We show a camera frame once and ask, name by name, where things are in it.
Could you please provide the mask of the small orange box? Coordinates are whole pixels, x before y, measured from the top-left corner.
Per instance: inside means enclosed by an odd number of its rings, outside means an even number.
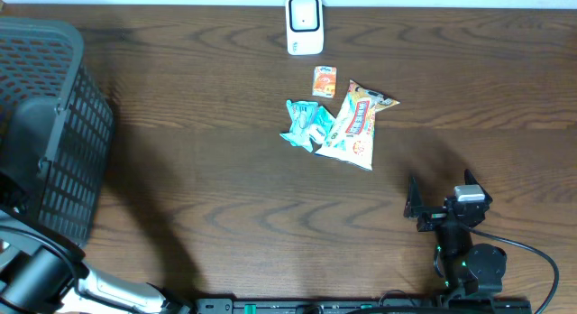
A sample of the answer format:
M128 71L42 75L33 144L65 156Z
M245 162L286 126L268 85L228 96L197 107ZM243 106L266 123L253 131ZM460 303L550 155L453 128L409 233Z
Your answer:
M337 67L316 66L313 73L312 95L333 98L337 82Z

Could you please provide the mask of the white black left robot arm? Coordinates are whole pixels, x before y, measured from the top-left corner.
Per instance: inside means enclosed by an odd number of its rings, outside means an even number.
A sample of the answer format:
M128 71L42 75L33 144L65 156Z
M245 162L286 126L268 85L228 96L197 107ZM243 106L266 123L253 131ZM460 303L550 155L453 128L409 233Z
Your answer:
M66 237L11 209L1 211L3 313L194 313L197 306L147 283L88 265Z

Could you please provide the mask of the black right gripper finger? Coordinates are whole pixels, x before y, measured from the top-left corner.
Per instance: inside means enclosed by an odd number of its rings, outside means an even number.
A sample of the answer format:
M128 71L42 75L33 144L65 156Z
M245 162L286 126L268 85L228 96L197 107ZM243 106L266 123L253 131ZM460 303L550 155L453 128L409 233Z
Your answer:
M419 217L424 210L424 202L414 176L408 179L408 195L404 207L404 217Z
M464 171L465 187L463 188L463 195L465 197L485 197L486 192L480 183L475 179L474 175L469 169Z

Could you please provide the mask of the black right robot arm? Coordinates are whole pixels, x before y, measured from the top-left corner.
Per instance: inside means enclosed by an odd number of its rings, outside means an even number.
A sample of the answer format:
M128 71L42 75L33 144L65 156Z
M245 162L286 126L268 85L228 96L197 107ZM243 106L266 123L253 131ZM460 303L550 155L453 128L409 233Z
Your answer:
M464 184L453 189L441 206L428 206L417 180L408 180L404 216L417 221L419 232L433 232L434 266L454 299L491 296L502 291L507 255L499 247L475 244L472 230L485 219L492 197L467 170Z

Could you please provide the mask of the green tissue pack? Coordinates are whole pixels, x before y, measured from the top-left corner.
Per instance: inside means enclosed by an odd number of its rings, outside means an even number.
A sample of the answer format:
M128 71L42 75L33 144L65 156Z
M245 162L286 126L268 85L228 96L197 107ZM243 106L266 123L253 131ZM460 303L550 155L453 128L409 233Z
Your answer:
M314 150L314 144L323 145L335 117L317 102L287 100L286 107L291 126L280 136L292 146L302 147L308 152Z

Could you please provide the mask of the yellow wet wipes pack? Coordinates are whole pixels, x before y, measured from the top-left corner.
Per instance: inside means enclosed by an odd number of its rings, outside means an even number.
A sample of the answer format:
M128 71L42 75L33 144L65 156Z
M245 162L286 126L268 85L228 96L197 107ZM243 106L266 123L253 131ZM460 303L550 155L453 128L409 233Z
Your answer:
M371 171L376 115L399 104L393 97L351 79L334 124L315 155Z

